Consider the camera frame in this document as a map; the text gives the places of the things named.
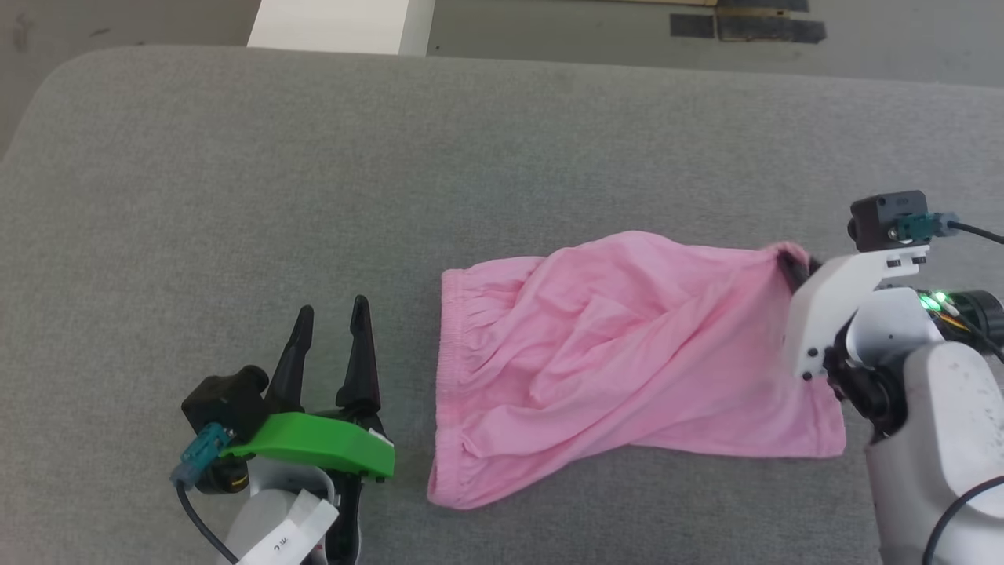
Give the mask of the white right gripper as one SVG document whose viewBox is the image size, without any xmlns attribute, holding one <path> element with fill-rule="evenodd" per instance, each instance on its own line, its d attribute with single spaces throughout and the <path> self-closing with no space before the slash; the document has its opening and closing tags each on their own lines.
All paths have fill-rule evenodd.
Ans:
<svg viewBox="0 0 1004 565">
<path fill-rule="evenodd" d="M 783 341 L 783 365 L 796 379 L 813 377 L 824 367 L 824 349 L 875 292 L 883 279 L 915 275 L 929 246 L 909 246 L 832 258 L 820 267 L 815 257 L 807 260 L 788 250 L 779 251 L 777 267 L 790 293 Z"/>
</svg>

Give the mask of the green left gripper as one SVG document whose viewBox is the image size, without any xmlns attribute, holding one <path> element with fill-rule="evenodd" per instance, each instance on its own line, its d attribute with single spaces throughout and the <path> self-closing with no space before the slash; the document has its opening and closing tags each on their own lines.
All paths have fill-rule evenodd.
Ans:
<svg viewBox="0 0 1004 565">
<path fill-rule="evenodd" d="M 323 471 L 392 478 L 395 446 L 376 428 L 301 413 L 305 360 L 311 350 L 313 326 L 315 309 L 306 304 L 298 312 L 267 389 L 267 402 L 276 414 L 270 415 L 246 443 L 233 441 L 221 457 L 265 457 L 286 464 L 316 466 Z M 372 312 L 362 294 L 355 297 L 349 333 L 353 340 L 351 354 L 347 375 L 337 393 L 337 407 L 380 410 Z"/>
</svg>

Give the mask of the pink cloth shorts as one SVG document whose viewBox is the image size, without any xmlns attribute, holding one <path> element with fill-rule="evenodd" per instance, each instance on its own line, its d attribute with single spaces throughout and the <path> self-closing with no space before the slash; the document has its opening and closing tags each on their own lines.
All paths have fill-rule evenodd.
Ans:
<svg viewBox="0 0 1004 565">
<path fill-rule="evenodd" d="M 808 253 L 628 231 L 443 272 L 429 501 L 473 510 L 628 446 L 839 457 L 835 394 L 782 364 L 782 260 Z"/>
</svg>

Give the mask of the black left gripper motor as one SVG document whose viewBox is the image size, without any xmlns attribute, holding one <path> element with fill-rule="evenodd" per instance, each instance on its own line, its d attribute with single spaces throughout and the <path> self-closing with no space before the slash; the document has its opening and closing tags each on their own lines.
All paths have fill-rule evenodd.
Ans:
<svg viewBox="0 0 1004 565">
<path fill-rule="evenodd" d="M 249 472 L 247 461 L 237 457 L 215 459 L 201 473 L 196 489 L 206 496 L 237 494 L 247 488 Z"/>
</svg>

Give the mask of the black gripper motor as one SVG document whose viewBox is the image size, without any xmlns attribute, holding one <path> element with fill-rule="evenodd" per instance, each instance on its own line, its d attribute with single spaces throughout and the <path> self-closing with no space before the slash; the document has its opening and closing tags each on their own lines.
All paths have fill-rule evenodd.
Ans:
<svg viewBox="0 0 1004 565">
<path fill-rule="evenodd" d="M 972 329 L 1004 347 L 1004 303 L 986 290 L 918 291 L 919 301 L 943 332 L 955 340 L 978 342 Z"/>
<path fill-rule="evenodd" d="M 249 472 L 247 461 L 237 457 L 215 459 L 201 473 L 196 489 L 206 496 L 237 494 L 247 488 Z"/>
</svg>

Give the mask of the white paper label tag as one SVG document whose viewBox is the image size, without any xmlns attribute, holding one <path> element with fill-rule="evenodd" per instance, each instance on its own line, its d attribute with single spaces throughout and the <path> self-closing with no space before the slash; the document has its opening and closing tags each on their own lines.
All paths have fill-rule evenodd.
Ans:
<svg viewBox="0 0 1004 565">
<path fill-rule="evenodd" d="M 326 534 L 336 506 L 309 490 L 258 489 L 241 507 L 225 540 L 237 565 L 329 565 Z"/>
</svg>

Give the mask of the grey fabric sofa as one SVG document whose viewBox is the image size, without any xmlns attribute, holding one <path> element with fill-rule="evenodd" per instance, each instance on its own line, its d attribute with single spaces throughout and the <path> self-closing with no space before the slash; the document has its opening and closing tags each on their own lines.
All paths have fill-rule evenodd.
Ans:
<svg viewBox="0 0 1004 565">
<path fill-rule="evenodd" d="M 361 565 L 878 565 L 863 447 L 625 447 L 499 503 L 427 500 L 440 276 L 624 230 L 853 251 L 921 190 L 1004 235 L 1004 89 L 685 69 L 139 46 L 54 71 L 0 162 L 0 565 L 207 565 L 169 473 L 205 376 L 275 368 L 315 308 L 333 407 L 372 305 L 398 471 Z"/>
</svg>

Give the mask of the black right gripper motor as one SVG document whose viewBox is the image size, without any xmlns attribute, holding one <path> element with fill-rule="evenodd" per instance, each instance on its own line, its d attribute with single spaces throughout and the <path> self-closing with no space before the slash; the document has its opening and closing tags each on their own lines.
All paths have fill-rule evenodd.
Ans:
<svg viewBox="0 0 1004 565">
<path fill-rule="evenodd" d="M 986 290 L 918 291 L 919 301 L 943 332 L 955 340 L 978 342 L 972 329 L 1004 347 L 1004 303 Z"/>
</svg>

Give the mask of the black and brown floor tape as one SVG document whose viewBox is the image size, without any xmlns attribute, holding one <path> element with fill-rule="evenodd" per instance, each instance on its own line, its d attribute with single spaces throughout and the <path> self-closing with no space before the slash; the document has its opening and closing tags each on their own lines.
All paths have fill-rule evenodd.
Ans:
<svg viewBox="0 0 1004 565">
<path fill-rule="evenodd" d="M 770 16 L 716 17 L 721 42 L 818 44 L 828 38 L 824 22 Z"/>
</svg>

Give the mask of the white box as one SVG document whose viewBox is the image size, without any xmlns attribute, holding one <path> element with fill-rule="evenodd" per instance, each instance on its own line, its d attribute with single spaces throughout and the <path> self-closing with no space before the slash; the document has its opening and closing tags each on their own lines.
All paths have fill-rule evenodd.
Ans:
<svg viewBox="0 0 1004 565">
<path fill-rule="evenodd" d="M 424 57 L 436 0 L 261 0 L 247 46 Z"/>
</svg>

